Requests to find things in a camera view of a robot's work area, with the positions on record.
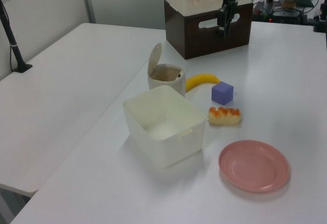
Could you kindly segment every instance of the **white cup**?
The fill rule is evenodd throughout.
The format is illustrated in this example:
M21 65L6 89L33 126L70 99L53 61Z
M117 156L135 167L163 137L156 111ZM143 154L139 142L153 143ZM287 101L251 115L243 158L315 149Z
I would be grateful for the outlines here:
M149 89L168 85L185 97L185 70L177 65L158 64L154 73L148 76Z

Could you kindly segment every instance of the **black stand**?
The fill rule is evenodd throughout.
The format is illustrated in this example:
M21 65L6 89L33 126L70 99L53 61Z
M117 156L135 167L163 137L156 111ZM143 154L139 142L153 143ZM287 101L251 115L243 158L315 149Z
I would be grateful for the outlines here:
M258 2L253 12L253 21L267 21L274 11L275 3L273 0L267 2ZM257 15L256 11L260 11L262 15Z
M14 69L13 71L23 73L26 70L30 69L32 67L32 65L26 64L21 57L19 48L17 46L14 34L12 33L12 30L10 28L9 20L7 19L7 16L5 14L5 9L4 9L4 6L3 6L3 3L1 0L0 0L0 19L1 19L2 25L4 26L5 32L7 34L10 46L11 46L13 53L17 60L17 68Z

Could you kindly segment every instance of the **white wall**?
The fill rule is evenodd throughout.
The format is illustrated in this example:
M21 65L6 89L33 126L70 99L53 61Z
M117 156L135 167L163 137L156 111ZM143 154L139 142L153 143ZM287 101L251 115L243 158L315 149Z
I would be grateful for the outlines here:
M88 0L96 23L165 29L164 0Z
M84 0L8 0L10 26L25 62L81 23L89 22ZM9 42L0 24L0 80L10 74ZM16 60L13 56L13 67Z

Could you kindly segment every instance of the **orange object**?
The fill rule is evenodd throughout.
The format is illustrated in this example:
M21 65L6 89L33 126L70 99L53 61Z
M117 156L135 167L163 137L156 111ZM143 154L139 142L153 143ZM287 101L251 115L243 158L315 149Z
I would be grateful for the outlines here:
M237 125L241 120L241 113L238 108L209 108L209 123L215 125Z

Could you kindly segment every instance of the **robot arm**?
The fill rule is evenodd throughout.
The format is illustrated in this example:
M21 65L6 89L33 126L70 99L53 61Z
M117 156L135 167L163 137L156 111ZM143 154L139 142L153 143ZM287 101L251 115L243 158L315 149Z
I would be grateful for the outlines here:
M226 36L229 31L229 25L235 16L237 0L223 0L222 7L217 12L218 34Z

